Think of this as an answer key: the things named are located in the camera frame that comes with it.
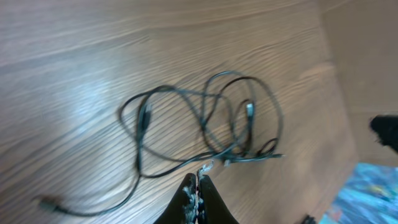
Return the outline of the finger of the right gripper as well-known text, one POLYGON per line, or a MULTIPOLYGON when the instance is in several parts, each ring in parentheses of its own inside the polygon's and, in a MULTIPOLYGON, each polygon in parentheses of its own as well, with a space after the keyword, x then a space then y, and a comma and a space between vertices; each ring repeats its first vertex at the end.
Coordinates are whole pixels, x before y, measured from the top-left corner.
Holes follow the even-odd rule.
POLYGON ((381 145, 389 146, 397 153, 397 115, 377 115, 371 120, 370 128, 381 145))

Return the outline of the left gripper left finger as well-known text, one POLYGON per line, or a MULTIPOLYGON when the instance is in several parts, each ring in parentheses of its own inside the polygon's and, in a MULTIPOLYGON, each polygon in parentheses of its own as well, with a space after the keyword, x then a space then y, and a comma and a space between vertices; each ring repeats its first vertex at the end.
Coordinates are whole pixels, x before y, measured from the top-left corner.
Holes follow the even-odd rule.
POLYGON ((197 178, 188 173, 154 224, 194 224, 197 219, 197 178))

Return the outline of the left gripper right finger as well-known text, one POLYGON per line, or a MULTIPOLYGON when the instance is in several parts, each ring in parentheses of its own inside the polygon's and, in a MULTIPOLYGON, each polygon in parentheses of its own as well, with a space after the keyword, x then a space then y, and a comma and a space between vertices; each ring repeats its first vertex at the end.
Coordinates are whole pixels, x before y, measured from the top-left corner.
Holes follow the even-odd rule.
POLYGON ((197 170, 198 177, 198 213, 199 224, 238 224, 218 193, 210 176, 206 173, 214 166, 214 160, 203 164, 197 170))

